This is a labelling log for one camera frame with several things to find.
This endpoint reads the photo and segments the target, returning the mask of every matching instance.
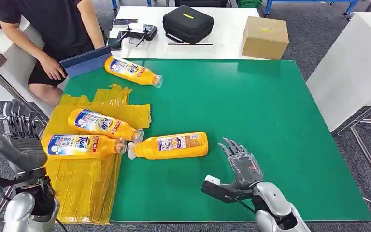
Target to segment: yellow label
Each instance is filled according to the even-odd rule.
[[[199,134],[161,138],[158,139],[157,142],[159,151],[170,151],[175,149],[202,146],[202,138]]]
[[[272,28],[259,28],[259,29],[265,32],[275,32],[275,29],[272,29]]]
[[[82,110],[75,119],[77,127],[87,129],[93,132],[110,131],[116,133],[121,121],[107,117],[89,110]]]
[[[110,64],[110,70],[132,77],[140,77],[140,75],[144,72],[144,68],[142,66],[133,64],[123,59],[114,59]]]
[[[193,16],[189,16],[188,14],[183,14],[185,17],[187,17],[187,18],[191,18],[191,19],[194,19],[194,17]]]
[[[99,136],[97,135],[54,135],[47,151],[50,155],[71,155],[79,152],[96,152]]]

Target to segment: person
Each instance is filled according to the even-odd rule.
[[[22,15],[40,33],[43,49],[19,29]],[[29,90],[53,106],[63,93],[57,86],[66,78],[59,61],[104,46],[91,0],[0,0],[0,25],[12,42],[37,59]]]

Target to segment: robotic hand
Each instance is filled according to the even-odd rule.
[[[18,101],[7,102],[3,121],[5,134],[0,135],[0,153],[17,172],[13,180],[0,177],[0,193],[9,200],[4,216],[4,232],[50,232],[59,210],[59,202],[43,167],[47,155],[35,134],[34,116],[26,117]],[[3,188],[13,186],[10,199]]]
[[[263,181],[254,155],[232,140],[224,138],[224,141],[229,148],[218,145],[228,156],[236,178],[232,184],[221,184],[219,179],[207,175],[201,191],[225,203],[239,202],[251,210],[262,232],[311,232],[279,188]],[[245,199],[251,199],[254,210],[242,202]]]

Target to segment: black shorts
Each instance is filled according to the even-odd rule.
[[[61,61],[70,57],[74,57],[76,55],[88,52],[93,50],[93,44],[91,42],[88,42],[87,44],[79,47],[70,47],[66,49],[56,49],[49,45],[45,45],[45,47],[42,49],[44,52],[46,52],[50,57],[55,59],[56,61]],[[65,79],[62,78],[62,80],[52,80],[50,79],[47,74],[45,73],[42,65],[40,62],[36,62],[35,68],[33,68],[32,73],[30,74],[28,84],[47,84],[51,85],[53,87],[57,87],[60,83],[62,83]]]

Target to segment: gray carpet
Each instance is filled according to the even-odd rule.
[[[105,29],[110,29],[114,19],[114,12],[111,9],[110,0],[93,0],[97,9],[99,22]],[[146,0],[123,0],[121,5],[145,6]],[[165,1],[153,2],[155,6],[164,6]],[[363,11],[368,3],[359,1],[354,11]],[[283,56],[284,59],[296,61],[300,71],[306,80],[324,54],[333,44],[347,24],[347,20],[341,18],[347,3],[335,3],[332,6],[321,3],[274,3],[271,9],[270,18],[287,21],[289,33],[289,46]],[[358,132],[366,142],[371,151],[371,125],[358,126]],[[0,122],[0,133],[3,127]],[[334,139],[343,155],[343,159],[349,167],[356,184],[359,186],[363,196],[371,199],[371,170],[363,157],[362,151],[358,148],[356,140],[351,132],[344,131],[340,136],[335,135]],[[13,176],[6,161],[0,156],[0,176]],[[371,232],[371,222],[367,223],[309,223],[313,232]],[[162,232],[162,231],[185,231],[185,232],[256,232],[254,224],[115,224],[109,226],[93,225],[67,225],[71,232]],[[62,231],[59,226],[55,231]]]

